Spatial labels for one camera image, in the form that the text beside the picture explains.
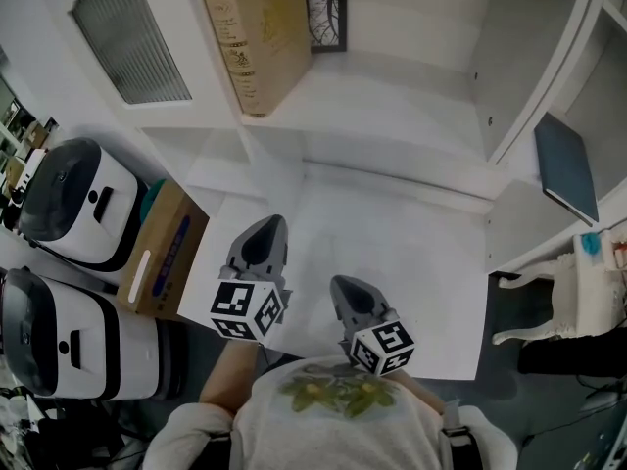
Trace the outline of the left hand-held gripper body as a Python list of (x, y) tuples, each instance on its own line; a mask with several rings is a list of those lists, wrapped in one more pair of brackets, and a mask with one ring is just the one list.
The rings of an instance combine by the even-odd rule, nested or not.
[(282, 323), (292, 291), (282, 276), (231, 266), (220, 269), (209, 317), (226, 339), (268, 344)]

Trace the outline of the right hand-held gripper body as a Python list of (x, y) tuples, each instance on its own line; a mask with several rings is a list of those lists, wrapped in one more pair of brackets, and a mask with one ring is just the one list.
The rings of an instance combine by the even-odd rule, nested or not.
[(410, 362), (415, 341), (400, 318), (384, 319), (353, 333), (347, 357), (376, 376), (386, 376)]

